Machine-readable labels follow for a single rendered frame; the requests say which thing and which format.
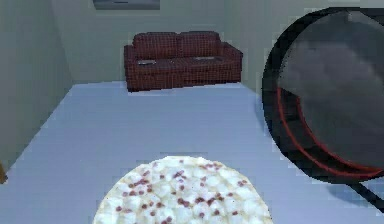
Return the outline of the dark red checked sofa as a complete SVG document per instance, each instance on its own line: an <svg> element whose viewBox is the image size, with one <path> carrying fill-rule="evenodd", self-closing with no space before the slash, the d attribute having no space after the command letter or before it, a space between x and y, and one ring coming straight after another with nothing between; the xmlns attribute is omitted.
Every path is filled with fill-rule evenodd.
<svg viewBox="0 0 384 224"><path fill-rule="evenodd" d="M237 83L243 53L214 31L146 32L124 47L130 92Z"/></svg>

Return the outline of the white cake with red sprinkles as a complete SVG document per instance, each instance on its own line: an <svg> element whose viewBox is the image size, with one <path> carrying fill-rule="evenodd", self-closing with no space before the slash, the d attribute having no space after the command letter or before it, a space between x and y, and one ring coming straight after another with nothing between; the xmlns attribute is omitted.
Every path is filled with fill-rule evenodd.
<svg viewBox="0 0 384 224"><path fill-rule="evenodd" d="M167 156L124 175L92 224L274 224L251 181L218 161Z"/></svg>

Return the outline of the brown wooden furniture corner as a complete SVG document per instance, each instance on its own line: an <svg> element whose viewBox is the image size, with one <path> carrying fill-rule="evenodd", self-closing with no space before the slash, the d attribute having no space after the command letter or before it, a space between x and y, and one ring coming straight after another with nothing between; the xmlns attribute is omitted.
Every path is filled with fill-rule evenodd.
<svg viewBox="0 0 384 224"><path fill-rule="evenodd" d="M6 175L6 172L4 171L4 168L0 162L0 184L4 184L7 181L8 177Z"/></svg>

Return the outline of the grey framed wall picture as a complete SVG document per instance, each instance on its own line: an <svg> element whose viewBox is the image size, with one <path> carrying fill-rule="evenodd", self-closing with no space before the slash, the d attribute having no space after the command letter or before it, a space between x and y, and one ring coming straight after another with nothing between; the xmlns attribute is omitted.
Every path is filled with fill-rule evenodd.
<svg viewBox="0 0 384 224"><path fill-rule="evenodd" d="M92 0L97 10L159 10L160 0Z"/></svg>

